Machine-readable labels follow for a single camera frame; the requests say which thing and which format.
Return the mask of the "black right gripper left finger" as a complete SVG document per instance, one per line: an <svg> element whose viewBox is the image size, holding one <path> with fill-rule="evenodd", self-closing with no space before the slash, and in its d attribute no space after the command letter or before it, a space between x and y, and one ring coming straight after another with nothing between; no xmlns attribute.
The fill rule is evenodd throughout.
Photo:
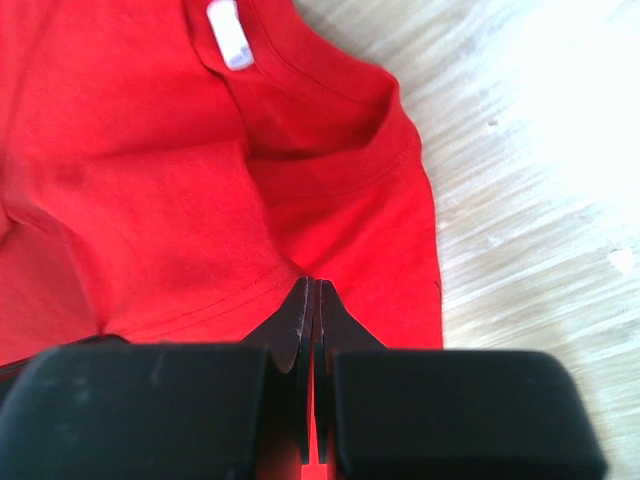
<svg viewBox="0 0 640 480"><path fill-rule="evenodd" d="M5 479L297 479L311 282L236 343L59 346L2 372Z"/></svg>

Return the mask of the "red t shirt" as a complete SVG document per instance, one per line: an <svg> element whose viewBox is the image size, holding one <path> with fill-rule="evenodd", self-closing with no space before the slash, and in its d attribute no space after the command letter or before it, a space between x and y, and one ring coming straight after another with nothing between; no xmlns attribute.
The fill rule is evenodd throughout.
<svg viewBox="0 0 640 480"><path fill-rule="evenodd" d="M1 359L97 333L236 340L302 275L442 345L431 185L397 80L290 1L1 5Z"/></svg>

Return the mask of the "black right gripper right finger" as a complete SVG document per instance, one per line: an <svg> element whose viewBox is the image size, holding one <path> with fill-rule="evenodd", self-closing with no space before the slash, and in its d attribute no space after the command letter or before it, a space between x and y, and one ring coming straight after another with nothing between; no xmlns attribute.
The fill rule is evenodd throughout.
<svg viewBox="0 0 640 480"><path fill-rule="evenodd" d="M315 285L319 461L332 479L602 479L608 464L553 356L384 346Z"/></svg>

